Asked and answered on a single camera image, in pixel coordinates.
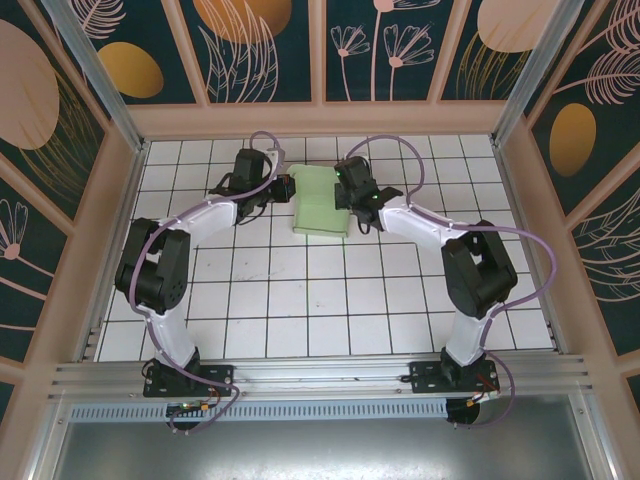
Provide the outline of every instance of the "light green sponge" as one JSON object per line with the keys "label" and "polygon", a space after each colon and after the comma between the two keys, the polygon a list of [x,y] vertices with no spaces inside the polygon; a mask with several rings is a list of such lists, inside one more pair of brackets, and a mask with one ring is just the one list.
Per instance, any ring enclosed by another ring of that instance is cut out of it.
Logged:
{"label": "light green sponge", "polygon": [[349,211],[336,210],[334,185],[338,178],[334,169],[292,165],[287,173],[296,181],[293,231],[305,235],[346,237]]}

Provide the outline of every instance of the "purple cable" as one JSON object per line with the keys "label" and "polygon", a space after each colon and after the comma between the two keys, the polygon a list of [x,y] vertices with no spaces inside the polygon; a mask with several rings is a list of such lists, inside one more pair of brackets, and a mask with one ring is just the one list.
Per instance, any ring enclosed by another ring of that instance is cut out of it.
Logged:
{"label": "purple cable", "polygon": [[436,223],[442,227],[447,227],[451,230],[459,230],[459,231],[466,231],[466,232],[505,232],[505,233],[514,233],[516,235],[519,235],[521,237],[526,237],[529,238],[531,240],[533,240],[534,242],[536,242],[538,245],[540,245],[542,248],[545,249],[545,251],[547,252],[547,254],[549,255],[549,259],[551,260],[551,272],[549,273],[549,276],[547,277],[547,280],[544,282],[544,284],[537,289],[535,292],[519,298],[517,300],[513,300],[512,302],[503,304],[499,307],[497,307],[496,309],[494,309],[490,314],[489,314],[489,319],[487,320],[487,323],[485,324],[484,330],[482,331],[482,336],[480,337],[480,348],[482,348],[482,350],[484,350],[486,352],[486,354],[493,358],[503,369],[504,371],[507,373],[507,377],[509,378],[509,385],[510,385],[510,390],[511,390],[511,394],[509,396],[509,404],[507,405],[507,408],[505,409],[504,412],[502,412],[502,414],[496,418],[495,420],[486,422],[486,423],[482,423],[480,425],[467,425],[468,428],[479,428],[479,427],[488,427],[490,425],[495,425],[496,423],[504,420],[507,415],[509,414],[509,412],[511,411],[511,408],[513,407],[513,401],[515,400],[515,395],[516,395],[516,387],[515,387],[515,382],[513,380],[513,374],[511,373],[511,371],[509,370],[509,368],[507,367],[507,365],[500,359],[498,358],[494,353],[485,350],[484,345],[485,342],[487,341],[487,335],[489,334],[489,329],[491,328],[491,325],[493,324],[493,319],[498,316],[500,313],[504,312],[505,310],[511,308],[511,307],[515,307],[517,305],[521,305],[523,303],[526,303],[530,300],[533,300],[534,298],[538,298],[541,297],[547,290],[549,290],[549,288],[551,287],[551,284],[553,283],[555,277],[556,277],[556,273],[558,270],[558,262],[556,259],[556,255],[553,251],[553,249],[551,248],[551,246],[549,246],[549,244],[547,242],[545,242],[542,238],[540,238],[538,235],[535,235],[533,233],[527,232],[526,230],[521,230],[519,228],[512,228],[512,227],[503,227],[503,226],[479,226],[479,225],[467,225],[464,223],[450,223],[450,222],[445,222],[444,220],[429,215],[429,213],[424,212],[418,208],[415,208],[412,203],[411,203],[411,197],[418,192],[422,186],[424,185],[424,181],[425,181],[425,170],[424,170],[424,160],[422,159],[422,157],[420,156],[420,154],[418,153],[418,150],[416,150],[416,148],[411,145],[411,143],[409,143],[408,141],[406,141],[404,138],[401,138],[397,135],[374,135],[372,137],[369,137],[363,141],[361,141],[360,143],[358,143],[355,147],[353,147],[349,153],[347,154],[347,158],[351,157],[351,155],[353,155],[353,153],[358,150],[360,147],[369,144],[370,142],[374,141],[374,140],[394,140],[397,142],[400,142],[401,144],[405,145],[410,151],[411,153],[413,153],[413,155],[416,157],[416,159],[418,160],[418,166],[420,167],[420,181],[418,182],[418,185],[416,186],[416,188],[414,188],[413,190],[407,192],[407,205],[409,205],[409,209],[415,213],[416,215],[424,218],[425,220],[428,220],[430,222]]}
{"label": "purple cable", "polygon": [[[278,142],[278,139],[274,135],[272,135],[271,133],[265,132],[263,130],[255,132],[255,133],[253,133],[251,135],[251,137],[249,138],[249,148],[253,147],[253,140],[259,135],[265,135],[265,136],[269,137],[270,139],[272,139],[273,140],[273,144],[274,144],[274,148],[278,151],[278,161],[273,166],[273,168],[271,170],[271,174],[269,175],[269,178],[267,179],[267,181],[264,182],[259,187],[254,188],[253,190],[251,190],[249,192],[246,192],[246,193],[240,193],[240,194],[237,194],[237,195],[231,195],[229,197],[218,197],[218,198],[215,198],[213,200],[205,200],[205,201],[203,201],[203,202],[201,202],[201,203],[189,208],[185,212],[182,212],[180,215],[177,215],[176,217],[172,218],[171,220],[167,221],[166,223],[162,224],[155,232],[153,232],[153,234],[149,237],[149,240],[147,240],[147,243],[145,243],[144,246],[142,247],[142,251],[140,252],[140,256],[138,257],[138,261],[136,262],[136,266],[133,269],[133,275],[131,276],[131,285],[129,287],[129,305],[131,305],[131,308],[133,309],[134,312],[144,316],[145,319],[147,320],[146,323],[147,323],[147,328],[149,330],[149,337],[151,338],[151,341],[153,342],[153,345],[155,346],[156,350],[158,350],[158,352],[160,352],[160,354],[167,361],[167,363],[169,365],[171,365],[174,369],[176,369],[178,372],[180,372],[182,375],[184,375],[185,377],[190,378],[192,380],[195,380],[196,382],[203,383],[205,385],[210,385],[212,387],[217,387],[217,388],[230,388],[234,392],[233,398],[229,402],[227,402],[227,404],[224,407],[222,407],[213,417],[211,417],[206,422],[199,423],[198,425],[196,425],[191,430],[185,430],[183,432],[183,435],[189,435],[190,433],[197,433],[198,431],[203,430],[206,427],[212,425],[213,422],[215,422],[218,418],[220,418],[222,415],[224,415],[227,412],[227,410],[231,407],[231,405],[233,405],[236,402],[236,400],[238,400],[238,397],[240,396],[240,389],[238,387],[236,387],[235,385],[233,385],[233,384],[227,385],[226,383],[215,382],[213,380],[208,380],[206,378],[198,377],[197,375],[193,375],[192,373],[187,372],[180,365],[178,365],[169,356],[169,354],[167,354],[162,349],[162,347],[160,346],[160,342],[158,341],[158,337],[156,337],[156,334],[153,331],[153,325],[151,323],[151,318],[149,317],[149,314],[147,312],[143,311],[143,310],[140,310],[137,307],[137,305],[135,304],[135,291],[136,291],[136,286],[138,285],[138,277],[140,276],[140,270],[142,269],[142,264],[144,263],[144,261],[145,261],[145,259],[147,257],[147,253],[149,253],[149,249],[151,248],[151,245],[153,245],[153,242],[156,241],[156,239],[162,234],[162,232],[164,232],[168,228],[172,227],[176,223],[180,223],[184,218],[188,217],[192,213],[195,213],[195,212],[197,212],[197,211],[199,211],[199,210],[201,210],[203,208],[206,208],[206,207],[208,207],[210,205],[213,205],[213,204],[215,204],[217,202],[220,202],[222,200],[224,200],[224,201],[240,200],[240,199],[247,198],[247,197],[250,197],[252,195],[255,195],[256,193],[259,193],[262,190],[264,190],[265,188],[267,188],[269,186],[269,184],[276,178],[276,175],[278,174],[278,168],[280,167],[280,165],[282,164],[282,161],[284,160],[284,151],[280,148],[280,143]],[[176,427],[174,426],[174,424],[173,424],[174,418],[175,418],[175,416],[172,416],[170,418],[169,424],[170,424],[171,428],[173,429],[173,433],[178,433],[178,432],[180,432],[180,430],[177,430]]]}

